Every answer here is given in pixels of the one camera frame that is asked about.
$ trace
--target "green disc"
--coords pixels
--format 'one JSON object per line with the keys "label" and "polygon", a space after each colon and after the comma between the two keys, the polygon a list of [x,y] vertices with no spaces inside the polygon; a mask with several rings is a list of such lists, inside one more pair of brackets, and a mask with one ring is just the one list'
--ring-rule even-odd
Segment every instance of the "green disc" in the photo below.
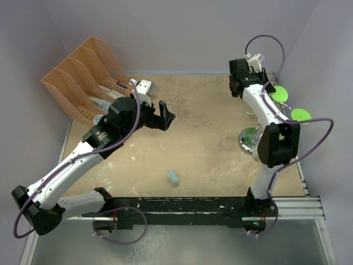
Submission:
{"label": "green disc", "polygon": [[311,115],[309,112],[307,112],[305,109],[294,109],[292,110],[291,113],[292,119],[301,121],[301,120],[311,120]]}
{"label": "green disc", "polygon": [[276,92],[271,93],[271,97],[276,102],[286,102],[288,99],[288,92],[284,87],[275,86]]}

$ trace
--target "white wall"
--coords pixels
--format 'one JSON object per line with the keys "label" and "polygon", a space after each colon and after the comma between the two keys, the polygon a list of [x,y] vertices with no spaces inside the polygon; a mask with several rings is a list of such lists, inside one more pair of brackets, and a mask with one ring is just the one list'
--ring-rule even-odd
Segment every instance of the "white wall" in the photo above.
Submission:
{"label": "white wall", "polygon": [[[352,264],[353,1],[321,0],[287,58],[280,82],[293,107],[335,121],[332,134],[302,163],[311,196],[320,195],[339,264]],[[328,124],[302,127],[301,153]]]}
{"label": "white wall", "polygon": [[[126,72],[228,73],[249,39],[274,34],[288,51],[318,0],[43,0],[72,52],[93,35],[108,42]],[[270,40],[268,70],[280,60]]]}
{"label": "white wall", "polygon": [[[0,257],[19,264],[11,191],[28,186],[57,163],[68,117],[40,84],[67,51],[41,0],[0,1]],[[23,222],[20,229],[29,228]]]}

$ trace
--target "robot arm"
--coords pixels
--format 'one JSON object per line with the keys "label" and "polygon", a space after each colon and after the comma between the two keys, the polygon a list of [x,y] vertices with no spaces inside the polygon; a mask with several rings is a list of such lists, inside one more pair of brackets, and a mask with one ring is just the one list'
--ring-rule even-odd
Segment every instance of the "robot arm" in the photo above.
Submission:
{"label": "robot arm", "polygon": [[[141,86],[139,86],[139,84],[137,85],[141,105],[137,129],[146,126],[151,129],[166,131],[175,119],[175,115],[168,111],[166,103],[163,101],[159,102],[161,115],[155,115],[155,108],[149,98],[152,93],[151,89],[149,89],[151,83],[141,83]],[[60,171],[43,187],[24,212],[24,216],[38,235],[47,234],[58,226],[63,219],[85,213],[96,213],[109,207],[107,204],[109,204],[111,196],[104,188],[97,188],[87,194],[77,196],[62,196],[82,175],[95,165],[101,163],[101,161],[109,157],[122,145],[109,151],[84,156],[76,161],[72,161],[72,158],[94,150],[102,150],[123,139],[129,133],[135,122],[136,112],[137,104],[133,96],[130,98],[118,98],[115,103],[109,107],[107,116],[102,117],[100,122],[83,136],[83,140],[57,167],[27,188],[17,186],[12,191],[12,196],[18,207],[22,208],[25,201],[37,191],[38,186],[47,177],[64,163],[71,163],[71,165]]]}
{"label": "robot arm", "polygon": [[[229,62],[229,88],[233,97],[240,96],[251,106],[262,125],[263,134],[255,150],[262,165],[250,191],[255,200],[267,200],[278,177],[277,175],[270,185],[272,176],[277,169],[289,164],[297,155],[300,125],[281,122],[277,117],[280,116],[283,120],[288,120],[288,117],[278,110],[265,93],[265,100],[276,110],[276,114],[270,111],[261,94],[263,85],[268,81],[265,69],[260,71],[263,57],[259,54],[253,57],[247,54],[246,58]],[[275,89],[268,85],[266,91],[272,93]]]}

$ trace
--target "tan work surface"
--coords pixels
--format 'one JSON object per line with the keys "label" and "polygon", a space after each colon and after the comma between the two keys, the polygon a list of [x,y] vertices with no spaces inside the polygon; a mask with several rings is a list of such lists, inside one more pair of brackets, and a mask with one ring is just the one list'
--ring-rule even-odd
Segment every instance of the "tan work surface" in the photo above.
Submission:
{"label": "tan work surface", "polygon": [[[256,127],[246,103],[233,98],[228,76],[138,76],[157,85],[153,102],[164,100],[176,119],[167,131],[142,128],[107,160],[88,171],[65,194],[104,187],[115,197],[244,196],[260,164],[242,152],[239,133]],[[88,132],[73,121],[64,157]],[[175,170],[173,186],[168,171]],[[274,196],[304,196],[297,166],[283,172]]]}

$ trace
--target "blue sponge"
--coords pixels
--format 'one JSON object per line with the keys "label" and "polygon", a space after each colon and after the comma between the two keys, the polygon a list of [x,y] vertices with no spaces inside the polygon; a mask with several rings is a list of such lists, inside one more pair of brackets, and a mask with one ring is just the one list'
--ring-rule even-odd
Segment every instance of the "blue sponge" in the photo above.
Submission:
{"label": "blue sponge", "polygon": [[169,179],[171,180],[171,182],[172,182],[172,184],[174,186],[179,184],[179,180],[178,180],[177,174],[175,174],[174,170],[169,170],[168,177],[169,177]]}

